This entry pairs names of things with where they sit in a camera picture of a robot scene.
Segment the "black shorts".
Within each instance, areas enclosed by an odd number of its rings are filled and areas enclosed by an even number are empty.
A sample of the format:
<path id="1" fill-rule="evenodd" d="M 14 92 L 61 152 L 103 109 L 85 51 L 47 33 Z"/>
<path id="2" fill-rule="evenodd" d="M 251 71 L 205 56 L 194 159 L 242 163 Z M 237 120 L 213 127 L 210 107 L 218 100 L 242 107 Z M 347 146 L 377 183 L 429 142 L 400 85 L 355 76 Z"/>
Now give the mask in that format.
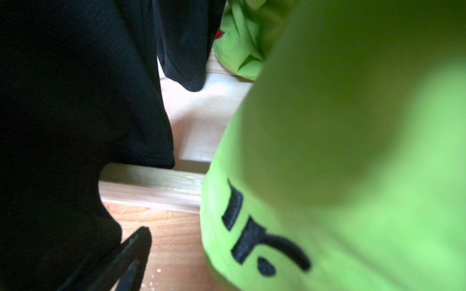
<path id="1" fill-rule="evenodd" d="M 111 162 L 171 169 L 160 73 L 191 92 L 224 1 L 1 2 L 1 289 L 54 291 L 121 242 Z"/>

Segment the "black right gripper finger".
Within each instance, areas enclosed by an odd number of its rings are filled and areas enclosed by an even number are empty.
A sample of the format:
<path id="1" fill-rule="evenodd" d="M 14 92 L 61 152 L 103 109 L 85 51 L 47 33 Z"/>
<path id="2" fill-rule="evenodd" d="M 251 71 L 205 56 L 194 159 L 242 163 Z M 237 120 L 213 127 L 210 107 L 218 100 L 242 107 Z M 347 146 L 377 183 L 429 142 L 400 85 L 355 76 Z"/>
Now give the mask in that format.
<path id="1" fill-rule="evenodd" d="M 102 260 L 88 255 L 58 290 L 139 291 L 151 246 L 149 228 L 141 227 Z"/>

